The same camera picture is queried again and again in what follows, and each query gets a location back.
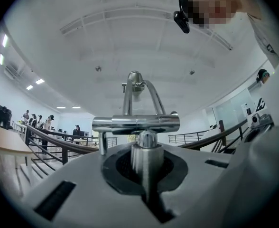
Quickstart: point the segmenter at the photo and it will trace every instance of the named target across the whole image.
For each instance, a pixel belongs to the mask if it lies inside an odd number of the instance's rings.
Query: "metal railing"
[[[61,136],[62,138],[57,139],[50,135]],[[53,131],[47,131],[43,129],[37,129],[32,126],[27,125],[26,131],[26,145],[33,152],[34,158],[31,158],[32,162],[37,166],[37,168],[41,171],[41,173],[32,166],[33,171],[40,177],[44,178],[44,176],[48,176],[49,173],[42,168],[41,163],[45,164],[52,171],[56,171],[54,166],[51,165],[52,161],[58,161],[63,165],[66,164],[69,158],[77,157],[83,154],[92,153],[98,151],[99,139],[96,137],[88,137],[88,136],[77,136],[77,135],[68,135],[64,133],[55,133]],[[43,145],[43,141],[47,141],[54,146]],[[107,147],[111,148],[116,146],[117,138],[107,138]],[[48,151],[48,148],[55,148],[56,151]]]
[[[186,143],[192,143],[195,141],[199,141],[202,139],[202,136],[209,131],[200,131],[195,133],[185,133],[185,134],[176,134],[176,135],[168,135],[169,143],[180,143],[180,144],[186,144]]]
[[[215,143],[215,145],[212,149],[212,152],[222,153],[225,150],[227,150],[229,147],[231,147],[237,140],[243,139],[244,133],[249,129],[249,127],[247,127],[245,129],[245,131],[242,131],[242,126],[246,123],[247,123],[247,119],[244,120],[243,122],[235,125],[234,127],[227,129],[217,135],[211,136],[209,138],[201,139],[196,142],[182,144],[179,147],[186,148],[186,149],[192,149],[192,150],[200,150],[201,148],[203,148],[207,145]],[[237,138],[235,138],[231,143],[229,143],[228,145],[226,145],[225,147],[222,148],[223,140],[225,139],[225,137],[232,134],[234,131],[236,131],[238,129],[240,131],[240,135]]]

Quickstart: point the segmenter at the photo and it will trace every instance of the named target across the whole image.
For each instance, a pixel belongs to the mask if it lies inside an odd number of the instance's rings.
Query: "black slot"
[[[227,166],[229,165],[229,163],[224,163],[224,162],[214,161],[214,160],[206,160],[205,163],[209,165],[221,167],[221,168],[227,168]]]
[[[52,220],[75,186],[76,184],[69,181],[61,182],[34,211],[42,217]]]

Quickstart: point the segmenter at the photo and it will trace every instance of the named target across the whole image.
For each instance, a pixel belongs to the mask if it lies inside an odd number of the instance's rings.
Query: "fluorescent light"
[[[40,80],[38,80],[38,81],[36,81],[36,83],[39,85],[39,84],[41,84],[41,83],[43,83],[44,82],[44,80],[41,78]]]
[[[5,37],[3,38],[3,41],[2,41],[2,45],[4,48],[6,47],[7,42],[8,42],[8,37],[7,37],[7,35],[5,35]]]
[[[0,54],[0,65],[2,65],[2,64],[3,64],[3,59],[4,59],[3,55],[2,55],[2,54]]]

